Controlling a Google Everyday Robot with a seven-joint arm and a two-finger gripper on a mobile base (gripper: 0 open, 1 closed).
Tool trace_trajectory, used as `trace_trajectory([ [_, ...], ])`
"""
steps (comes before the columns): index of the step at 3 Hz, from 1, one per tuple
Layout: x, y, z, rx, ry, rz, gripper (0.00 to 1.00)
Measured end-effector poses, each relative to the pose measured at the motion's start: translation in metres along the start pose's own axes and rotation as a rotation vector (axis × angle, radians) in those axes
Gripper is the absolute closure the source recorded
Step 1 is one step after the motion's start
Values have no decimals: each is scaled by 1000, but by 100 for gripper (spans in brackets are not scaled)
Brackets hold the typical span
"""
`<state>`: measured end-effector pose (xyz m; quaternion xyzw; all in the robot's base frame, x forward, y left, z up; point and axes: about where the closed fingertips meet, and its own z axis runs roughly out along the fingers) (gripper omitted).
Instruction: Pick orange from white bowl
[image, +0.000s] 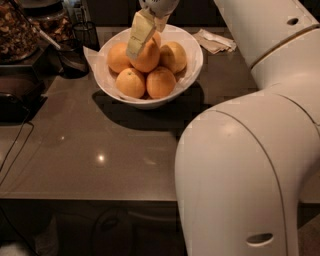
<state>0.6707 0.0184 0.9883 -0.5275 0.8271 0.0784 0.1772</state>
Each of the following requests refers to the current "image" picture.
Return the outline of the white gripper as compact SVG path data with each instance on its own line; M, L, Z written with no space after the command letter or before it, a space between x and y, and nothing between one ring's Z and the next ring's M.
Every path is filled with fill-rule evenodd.
M126 50L129 58L136 59L140 55L155 29L159 32L165 29L169 15L179 2L180 0L139 0L142 9L135 13L132 21Z

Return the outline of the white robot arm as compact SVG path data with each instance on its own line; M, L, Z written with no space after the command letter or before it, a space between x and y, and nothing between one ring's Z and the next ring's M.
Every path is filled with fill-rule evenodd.
M181 135L188 256L299 256L299 195L319 169L319 24L299 0L213 1L259 90L207 109Z

